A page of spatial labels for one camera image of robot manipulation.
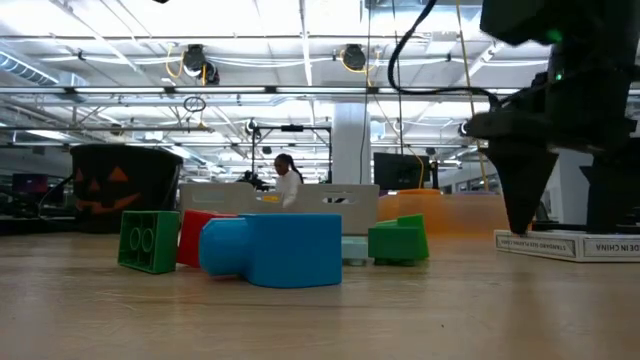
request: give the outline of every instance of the person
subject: person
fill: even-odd
[[[289,207],[296,200],[298,186],[304,184],[302,174],[293,163],[293,158],[288,154],[280,154],[273,163],[279,177],[276,180],[276,191],[282,193],[283,207]]]

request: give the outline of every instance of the white shirt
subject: white shirt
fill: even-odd
[[[289,170],[283,176],[276,179],[276,191],[282,193],[282,206],[289,207],[296,200],[298,186],[302,184],[300,175],[293,170]]]

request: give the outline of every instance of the metal frame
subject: metal frame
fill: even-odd
[[[260,141],[256,142],[256,132],[260,130],[267,130],[267,133],[262,136]],[[332,157],[333,157],[333,143],[332,143],[332,134],[331,134],[331,126],[300,126],[300,125],[282,125],[282,126],[259,126],[256,125],[251,131],[251,173],[255,172],[256,166],[256,146],[260,145],[262,141],[273,132],[273,130],[280,130],[282,132],[303,132],[305,130],[310,130],[314,134],[318,135],[317,130],[325,130],[329,133],[329,142],[327,143],[322,139],[321,136],[318,135],[318,138],[329,148],[329,171],[327,173],[328,180],[331,181],[333,178],[333,170],[332,168]],[[296,147],[298,144],[292,143],[287,146]]]

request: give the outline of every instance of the black cable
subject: black cable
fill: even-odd
[[[362,162],[362,156],[364,155],[364,142],[365,142],[365,138],[367,136],[367,125],[369,125],[369,120],[368,120],[368,116],[367,116],[367,110],[368,110],[368,105],[369,105],[369,60],[371,57],[371,13],[372,13],[372,8],[371,8],[371,3],[373,0],[368,0],[369,1],[369,29],[367,31],[367,64],[366,69],[367,72],[365,73],[365,79],[364,79],[364,87],[365,89],[367,89],[367,91],[364,93],[364,119],[363,119],[363,124],[362,124],[362,143],[360,144],[360,181],[359,183],[362,185],[362,167],[364,166],[363,162]]]
[[[391,0],[391,10],[393,11],[393,23],[396,24],[396,0]],[[396,49],[398,48],[398,28],[393,27],[393,33],[396,39]],[[400,78],[400,59],[398,58],[398,84],[402,85],[402,79]],[[398,118],[398,122],[400,123],[400,155],[404,155],[404,134],[402,131],[404,130],[402,127],[402,93],[398,92],[398,110],[400,117]]]
[[[391,54],[391,58],[389,59],[389,66],[387,67],[387,78],[389,79],[389,85],[391,85],[391,87],[393,87],[398,93],[405,94],[405,95],[438,95],[438,94],[449,93],[449,92],[465,91],[465,92],[472,93],[474,95],[484,95],[489,98],[489,104],[491,108],[498,107],[498,101],[499,101],[498,97],[492,92],[479,87],[464,86],[464,87],[448,87],[448,88],[434,89],[434,90],[427,90],[427,91],[412,91],[412,90],[403,89],[400,85],[396,83],[396,80],[393,75],[393,70],[396,66],[396,63],[398,62],[400,53],[404,49],[404,46],[407,44],[411,36],[413,36],[413,33],[416,31],[416,28],[424,21],[424,19],[427,18],[427,16],[429,16],[431,11],[433,10],[433,7],[436,5],[436,2],[437,0],[429,0],[424,10],[422,10],[420,15],[416,19],[416,21],[413,23],[413,26],[411,26],[409,31],[407,31],[402,36],[400,43],[393,50],[393,53]]]

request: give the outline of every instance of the desk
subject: desk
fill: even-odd
[[[274,290],[116,265],[115,236],[0,238],[0,359],[633,359],[640,266],[431,241],[416,268]]]

